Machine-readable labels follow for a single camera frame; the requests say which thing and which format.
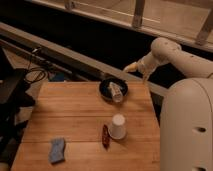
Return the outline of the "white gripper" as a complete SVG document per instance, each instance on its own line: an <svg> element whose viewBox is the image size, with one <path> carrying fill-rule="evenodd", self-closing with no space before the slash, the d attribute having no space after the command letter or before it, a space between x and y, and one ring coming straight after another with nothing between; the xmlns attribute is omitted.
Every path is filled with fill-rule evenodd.
<svg viewBox="0 0 213 171"><path fill-rule="evenodd" d="M147 54L146 56L141 58L137 63L133 62L127 65L123 69L123 71L126 73L136 72L138 67L138 71L143 75L143 81L146 82L158 66L158 60L152 54Z"/></svg>

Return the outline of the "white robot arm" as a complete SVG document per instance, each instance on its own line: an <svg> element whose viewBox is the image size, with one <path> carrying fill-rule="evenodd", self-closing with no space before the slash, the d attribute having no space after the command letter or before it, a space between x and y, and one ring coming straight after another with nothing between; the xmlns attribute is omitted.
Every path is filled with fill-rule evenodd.
<svg viewBox="0 0 213 171"><path fill-rule="evenodd" d="M172 64L185 78L163 99L160 115L160 171L213 171L213 61L184 51L159 37L150 52L127 65L144 79L160 66Z"/></svg>

